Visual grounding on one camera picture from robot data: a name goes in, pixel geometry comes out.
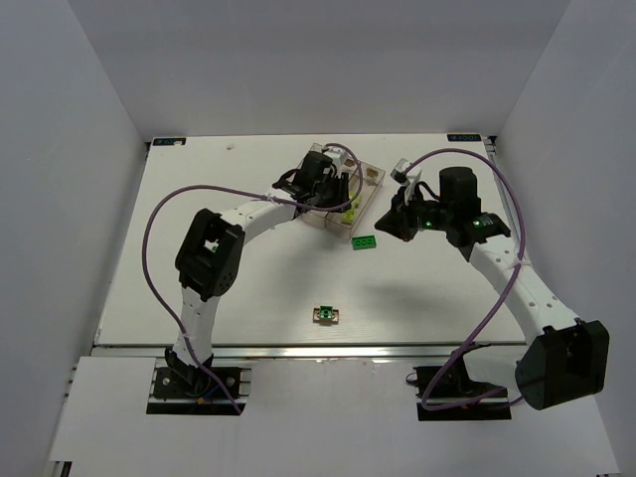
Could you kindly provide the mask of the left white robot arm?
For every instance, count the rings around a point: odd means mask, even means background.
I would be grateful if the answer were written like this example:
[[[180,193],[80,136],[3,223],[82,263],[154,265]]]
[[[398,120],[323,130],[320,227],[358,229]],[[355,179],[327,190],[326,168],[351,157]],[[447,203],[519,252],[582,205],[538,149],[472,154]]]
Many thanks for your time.
[[[182,289],[180,322],[185,330],[165,353],[168,368],[193,396],[213,381],[207,374],[214,356],[211,339],[220,298],[235,283],[242,250],[264,232],[297,219],[309,210],[344,212],[351,208],[344,169],[351,152],[334,146],[310,150],[297,169],[272,184],[262,199],[225,212],[201,209],[190,224],[175,265]]]

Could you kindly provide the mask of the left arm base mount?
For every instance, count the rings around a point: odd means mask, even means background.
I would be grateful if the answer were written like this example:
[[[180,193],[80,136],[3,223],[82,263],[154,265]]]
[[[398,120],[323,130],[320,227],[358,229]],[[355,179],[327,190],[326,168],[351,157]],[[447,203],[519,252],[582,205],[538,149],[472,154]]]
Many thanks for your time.
[[[189,385],[166,364],[155,366],[146,405],[148,415],[239,416],[250,394],[251,368],[214,367],[233,405],[219,383],[207,374]]]

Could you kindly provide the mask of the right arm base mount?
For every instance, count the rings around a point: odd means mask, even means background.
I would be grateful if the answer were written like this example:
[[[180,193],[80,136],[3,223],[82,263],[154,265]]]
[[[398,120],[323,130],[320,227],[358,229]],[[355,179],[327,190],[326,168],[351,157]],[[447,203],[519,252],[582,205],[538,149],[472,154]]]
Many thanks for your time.
[[[445,410],[425,410],[421,407],[421,398],[437,371],[438,367],[435,366],[415,367],[404,379],[408,386],[415,389],[417,418],[420,422],[505,421],[512,419],[511,411],[506,407],[509,402],[506,390],[469,405]],[[490,384],[470,381],[464,371],[450,371],[433,389],[428,401],[431,404],[455,402],[480,396],[494,388]]]

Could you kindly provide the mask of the small lime lego brick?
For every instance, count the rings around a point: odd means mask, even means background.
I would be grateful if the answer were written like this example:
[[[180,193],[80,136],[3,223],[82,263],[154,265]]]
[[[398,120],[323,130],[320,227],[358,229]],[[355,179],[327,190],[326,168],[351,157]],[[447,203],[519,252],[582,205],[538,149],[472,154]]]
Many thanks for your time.
[[[341,216],[341,222],[343,224],[353,224],[356,219],[356,213],[357,211],[355,209],[350,209],[344,212]]]

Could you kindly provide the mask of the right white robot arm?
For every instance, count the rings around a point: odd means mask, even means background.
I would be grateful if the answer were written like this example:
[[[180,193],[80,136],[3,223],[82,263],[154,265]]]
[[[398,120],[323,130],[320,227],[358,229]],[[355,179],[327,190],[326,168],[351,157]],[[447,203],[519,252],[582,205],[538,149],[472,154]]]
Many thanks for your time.
[[[439,173],[439,194],[427,200],[421,171],[401,160],[392,171],[399,189],[375,224],[403,241],[420,231],[440,231],[498,293],[520,326],[524,350],[495,349],[470,340],[454,352],[449,370],[460,384],[483,383],[521,395],[542,410],[600,393],[604,388],[609,333],[598,320],[583,321],[564,305],[518,253],[505,222],[483,211],[478,182],[468,167]]]

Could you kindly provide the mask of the lime sloped lego brick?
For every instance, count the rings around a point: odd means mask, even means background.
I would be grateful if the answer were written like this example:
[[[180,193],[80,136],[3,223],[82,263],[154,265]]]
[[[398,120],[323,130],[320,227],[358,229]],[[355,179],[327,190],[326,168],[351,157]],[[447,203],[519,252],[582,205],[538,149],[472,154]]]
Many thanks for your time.
[[[362,194],[356,191],[351,191],[349,193],[349,199],[351,201],[350,208],[352,210],[357,210],[360,208],[360,204],[362,202]]]

